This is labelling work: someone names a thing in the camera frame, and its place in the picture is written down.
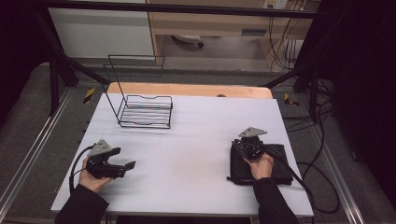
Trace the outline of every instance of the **black cloth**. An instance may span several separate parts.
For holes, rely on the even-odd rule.
[[[271,178],[262,178],[253,183],[254,194],[259,202],[260,223],[298,224],[297,217],[288,207],[276,182]]]
[[[56,224],[99,224],[108,203],[95,192],[77,185],[55,218]]]
[[[253,184],[253,189],[260,205],[260,223],[299,223],[273,179],[263,178],[257,180]],[[107,207],[108,203],[98,194],[81,185],[77,185],[56,217],[55,223],[99,224]]]
[[[265,149],[266,153],[276,157],[271,178],[278,185],[291,185],[293,176],[287,166],[288,158],[286,157],[285,146],[280,144],[263,144],[262,142],[260,142],[260,146]],[[256,180],[251,174],[250,166],[244,161],[244,158],[238,151],[236,140],[233,141],[230,155],[230,176],[227,179],[233,181],[236,185],[253,185]]]

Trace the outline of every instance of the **floor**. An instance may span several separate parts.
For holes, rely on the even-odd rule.
[[[147,72],[138,71],[134,81],[257,86],[281,76],[288,70],[269,68],[262,52],[258,50],[259,43],[255,39],[213,36],[202,39],[205,45],[203,48],[198,48],[193,44],[175,40],[171,36],[166,37],[163,47],[166,60],[161,75],[147,77]],[[283,62],[283,65],[289,65],[293,60]],[[0,161],[2,170],[0,192],[3,195],[0,200],[2,205],[0,215],[3,215],[4,211],[7,212],[3,223],[51,223],[55,214],[51,213],[50,206],[56,196],[56,189],[64,179],[100,97],[100,86],[82,75],[79,75],[80,82],[76,88],[62,87],[65,92],[64,97],[68,96],[69,100],[56,124],[48,129],[48,139],[37,143],[35,140],[41,134],[42,127],[46,122],[51,121],[48,116],[50,111],[48,77],[47,66],[37,67],[21,99],[1,125],[0,153],[2,158],[7,158]],[[318,152],[322,131],[318,125],[311,127],[313,123],[310,119],[303,121],[287,119],[306,115],[304,107],[307,100],[306,93],[295,94],[292,90],[293,82],[294,79],[291,78],[273,88],[272,92],[285,118],[285,127],[296,160],[310,162]],[[322,85],[330,87],[332,84],[322,80]],[[88,104],[83,104],[82,101],[90,87],[95,87],[95,93]],[[288,101],[285,100],[285,94],[289,96]],[[326,100],[327,96],[319,96],[321,103]],[[334,170],[328,163],[331,156],[347,185],[347,192],[353,199],[352,203],[358,208],[359,213],[356,217],[361,219],[352,220],[348,207],[341,204],[332,214],[325,214],[316,209],[316,223],[396,223],[394,209],[366,165],[352,160],[351,151],[339,128],[337,118],[330,115],[323,124],[325,135],[323,146],[327,153],[322,154],[315,165],[332,179]],[[32,152],[32,146],[38,146],[38,155]],[[12,188],[9,183],[18,182],[15,181],[15,174],[18,173],[20,164],[28,157],[34,159],[30,165],[25,166],[27,172],[19,180],[21,185]],[[304,165],[301,165],[300,169],[303,172]],[[319,172],[310,171],[306,183],[315,196],[317,207],[322,210],[334,209],[337,204],[334,191]],[[11,204],[3,203],[4,196],[10,192],[10,189],[18,194],[13,196],[10,194]],[[302,222],[311,223],[311,219],[305,218]]]

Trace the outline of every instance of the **black sleeve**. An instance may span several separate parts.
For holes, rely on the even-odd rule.
[[[297,217],[288,207],[275,181],[262,178],[253,183],[254,194],[259,202],[260,223],[298,224]]]
[[[55,218],[55,223],[99,224],[107,207],[108,203],[98,194],[77,185]]]

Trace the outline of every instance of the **wire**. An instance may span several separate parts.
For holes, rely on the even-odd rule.
[[[303,174],[303,180],[305,179],[305,176],[306,176],[306,174],[308,173],[309,169],[312,167],[312,165],[313,165],[313,164],[315,163],[315,161],[318,159],[318,157],[319,157],[319,155],[320,155],[320,153],[321,153],[321,151],[322,151],[322,149],[323,149],[323,145],[324,145],[324,128],[323,128],[323,123],[322,123],[320,111],[321,111],[321,108],[322,108],[324,105],[328,104],[328,103],[329,103],[329,101],[323,103],[323,104],[319,107],[318,123],[319,123],[319,128],[320,128],[320,131],[321,131],[320,147],[319,147],[319,150],[318,150],[317,155],[315,156],[315,158],[311,161],[311,163],[310,163],[310,164],[308,165],[308,167],[306,168],[306,170],[305,170],[305,172],[304,172],[304,174]]]
[[[289,19],[288,24],[286,25],[286,28],[285,28],[285,30],[283,31],[282,36],[275,42],[275,44],[277,44],[277,43],[279,42],[279,40],[280,40],[281,42],[283,42],[283,40],[284,40],[284,38],[285,38],[286,31],[288,30],[291,21],[292,21],[292,19]],[[286,65],[284,65],[284,64],[281,62],[281,60],[279,59],[279,57],[278,57],[278,55],[277,55],[277,53],[276,53],[276,51],[275,51],[275,48],[274,48],[274,45],[275,45],[275,44],[274,44],[273,38],[272,38],[273,27],[274,27],[274,18],[273,18],[273,17],[270,17],[270,18],[269,18],[269,25],[268,25],[268,33],[269,33],[269,36],[270,36],[270,46],[271,46],[270,49],[272,50],[272,52],[273,52],[274,55],[271,55],[270,52],[268,52],[268,53],[269,53],[271,56],[274,57],[275,62],[276,62],[276,64],[277,64],[279,67],[284,68],[284,69],[289,69]]]
[[[245,147],[245,146],[260,147],[259,143],[257,145],[253,145],[253,144],[248,143],[248,142],[244,142],[242,144],[243,144],[243,147]],[[309,189],[309,187],[304,183],[304,181],[299,176],[297,176],[297,174],[293,171],[293,169],[291,169],[291,167],[287,163],[285,163],[282,160],[282,158],[280,157],[280,155],[276,151],[274,151],[274,150],[271,150],[271,151],[270,150],[264,150],[264,152],[267,153],[270,157],[280,161],[286,168],[288,168],[290,170],[290,172],[291,172],[292,176],[294,177],[294,179],[297,182],[299,182],[300,185],[303,187],[303,189],[306,191],[306,194],[308,196],[308,200],[309,200],[309,202],[311,202],[311,206],[314,208],[314,205],[315,205],[314,195],[312,194],[312,192]]]
[[[300,164],[309,165],[310,163],[305,162],[305,161],[299,161],[299,162],[297,162],[297,164],[299,164],[299,165],[300,165]],[[326,181],[330,184],[330,187],[332,187],[332,190],[334,191],[335,197],[336,197],[336,200],[337,200],[337,203],[336,203],[336,205],[335,205],[335,208],[332,209],[332,210],[330,210],[330,211],[324,210],[324,209],[320,209],[320,208],[318,208],[317,206],[314,206],[314,208],[317,209],[319,212],[325,213],[325,214],[334,214],[334,213],[336,213],[336,212],[338,211],[338,209],[340,208],[341,201],[340,201],[340,196],[339,196],[337,190],[335,189],[334,184],[332,183],[332,181],[330,180],[330,178],[327,177],[327,176],[324,174],[324,172],[321,171],[316,165],[312,165],[312,168],[314,168],[318,173],[320,173],[320,174],[326,179]]]
[[[75,160],[75,162],[74,162],[74,164],[73,164],[72,170],[71,170],[71,172],[70,172],[70,176],[69,176],[69,191],[70,191],[70,193],[72,193],[72,191],[75,189],[75,188],[74,188],[74,176],[75,176],[75,174],[77,174],[78,172],[80,172],[80,171],[83,170],[83,169],[81,169],[81,170],[75,172],[76,166],[77,166],[77,163],[78,163],[79,159],[81,158],[82,154],[84,154],[86,151],[92,149],[95,145],[96,145],[96,144],[94,144],[94,145],[92,145],[92,146],[90,146],[90,147],[84,148],[84,149],[78,154],[78,156],[77,156],[77,158],[76,158],[76,160]]]
[[[331,107],[330,110],[329,110],[329,112],[326,112],[326,113],[324,114],[325,117],[324,117],[324,119],[322,120],[322,122],[326,121],[327,118],[328,118],[332,113],[333,113],[333,109],[332,109],[332,107]],[[290,130],[290,128],[292,128],[292,127],[295,127],[295,126],[298,126],[298,125],[301,125],[301,124],[305,124],[305,123],[310,122],[310,121],[312,121],[312,119],[307,119],[307,120],[301,121],[301,122],[299,122],[299,123],[296,123],[296,124],[293,124],[293,125],[289,126],[288,128],[286,128],[286,130],[287,130],[288,133],[292,133],[292,132],[297,132],[297,131],[300,131],[300,130],[302,130],[302,129],[305,129],[305,128],[309,128],[309,127],[313,127],[313,126],[315,126],[315,125],[318,125],[317,123],[314,123],[314,124],[310,124],[310,125],[304,126],[303,128],[299,128],[299,129],[295,129],[295,130]]]
[[[332,107],[332,106],[329,106],[329,107],[326,107],[326,108],[322,109],[322,111],[321,111],[320,113],[319,113],[319,112],[316,113],[316,116],[319,117],[319,116],[325,115],[326,118],[327,118],[327,117],[328,117],[330,114],[332,114],[332,113],[333,113],[333,107]],[[282,119],[283,119],[283,120],[289,120],[289,121],[299,121],[299,120],[302,120],[302,122],[300,122],[300,123],[298,123],[298,124],[307,123],[307,122],[313,120],[313,119],[311,118],[311,116],[309,116],[309,115],[307,115],[307,116],[297,116],[297,117],[282,117]]]

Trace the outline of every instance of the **white cabinet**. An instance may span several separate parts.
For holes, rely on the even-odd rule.
[[[96,0],[142,3],[145,0]],[[64,52],[75,58],[153,55],[147,12],[50,8]]]

